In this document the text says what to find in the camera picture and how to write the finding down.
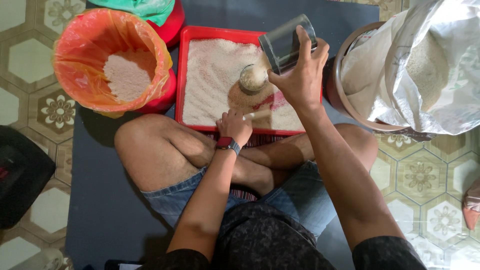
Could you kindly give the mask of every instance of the right hand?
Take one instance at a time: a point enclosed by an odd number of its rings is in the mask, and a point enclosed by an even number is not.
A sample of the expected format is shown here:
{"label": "right hand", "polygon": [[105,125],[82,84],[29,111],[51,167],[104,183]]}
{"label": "right hand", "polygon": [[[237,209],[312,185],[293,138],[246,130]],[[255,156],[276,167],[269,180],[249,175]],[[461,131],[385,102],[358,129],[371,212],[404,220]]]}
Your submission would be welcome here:
{"label": "right hand", "polygon": [[279,76],[268,70],[268,81],[282,91],[285,99],[295,110],[321,106],[322,71],[328,59],[330,46],[317,37],[317,49],[310,54],[312,41],[307,31],[297,26],[300,41],[299,60],[293,71],[287,76]]}
{"label": "right hand", "polygon": [[221,137],[232,137],[242,148],[252,135],[252,121],[243,120],[243,113],[230,109],[222,114],[222,119],[217,120],[216,126]]}

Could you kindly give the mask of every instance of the forearm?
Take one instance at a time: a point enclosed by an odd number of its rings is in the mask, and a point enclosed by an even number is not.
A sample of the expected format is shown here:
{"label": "forearm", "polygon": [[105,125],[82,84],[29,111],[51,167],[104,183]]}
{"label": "forearm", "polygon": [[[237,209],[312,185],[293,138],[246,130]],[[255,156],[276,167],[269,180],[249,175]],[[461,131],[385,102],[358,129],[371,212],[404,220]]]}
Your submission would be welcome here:
{"label": "forearm", "polygon": [[231,149],[215,152],[180,217],[167,252],[189,248],[201,252],[208,260],[212,259],[236,158]]}
{"label": "forearm", "polygon": [[325,188],[351,248],[377,235],[403,237],[380,190],[328,119],[324,108],[297,111],[309,135]]}

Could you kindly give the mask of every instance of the knee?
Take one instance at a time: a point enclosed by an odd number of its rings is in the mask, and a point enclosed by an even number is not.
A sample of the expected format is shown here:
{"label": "knee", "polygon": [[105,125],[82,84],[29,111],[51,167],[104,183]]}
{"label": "knee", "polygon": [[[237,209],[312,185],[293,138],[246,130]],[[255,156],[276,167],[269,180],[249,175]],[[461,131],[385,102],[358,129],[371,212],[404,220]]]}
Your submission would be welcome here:
{"label": "knee", "polygon": [[153,135],[161,136],[169,130],[173,119],[160,114],[145,114],[123,124],[115,133],[115,148],[132,147],[139,143],[148,143]]}
{"label": "knee", "polygon": [[336,124],[335,128],[369,171],[378,152],[378,142],[375,136],[354,124]]}

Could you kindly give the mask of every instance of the black shirt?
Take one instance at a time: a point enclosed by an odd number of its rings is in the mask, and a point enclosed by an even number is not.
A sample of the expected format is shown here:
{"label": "black shirt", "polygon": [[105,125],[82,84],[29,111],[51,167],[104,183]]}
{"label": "black shirt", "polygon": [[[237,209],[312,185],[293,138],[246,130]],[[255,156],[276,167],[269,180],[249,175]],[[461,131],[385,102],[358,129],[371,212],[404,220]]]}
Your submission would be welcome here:
{"label": "black shirt", "polygon": [[[179,249],[140,269],[335,269],[316,244],[313,234],[290,216],[250,202],[225,213],[212,264],[198,251]],[[367,239],[352,257],[357,270],[426,270],[412,245],[394,236]]]}

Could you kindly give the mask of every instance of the striped cloth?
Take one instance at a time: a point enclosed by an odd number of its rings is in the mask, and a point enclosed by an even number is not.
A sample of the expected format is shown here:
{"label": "striped cloth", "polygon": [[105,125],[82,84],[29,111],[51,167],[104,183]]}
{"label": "striped cloth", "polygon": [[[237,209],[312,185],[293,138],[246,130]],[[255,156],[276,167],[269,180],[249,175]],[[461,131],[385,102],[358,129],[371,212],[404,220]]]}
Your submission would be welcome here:
{"label": "striped cloth", "polygon": [[[204,135],[209,137],[210,139],[213,139],[215,141],[218,140],[220,137],[218,132],[202,132]],[[283,138],[286,138],[287,136],[275,136],[275,135],[264,135],[264,134],[252,134],[250,139],[248,140],[247,144],[243,148],[249,148],[249,147],[257,147],[260,145],[266,145],[270,144],[276,141],[279,141]],[[244,190],[239,190],[239,189],[230,189],[230,193],[242,198],[246,199],[248,201],[256,201],[257,197],[255,197],[253,194],[244,191]]]}

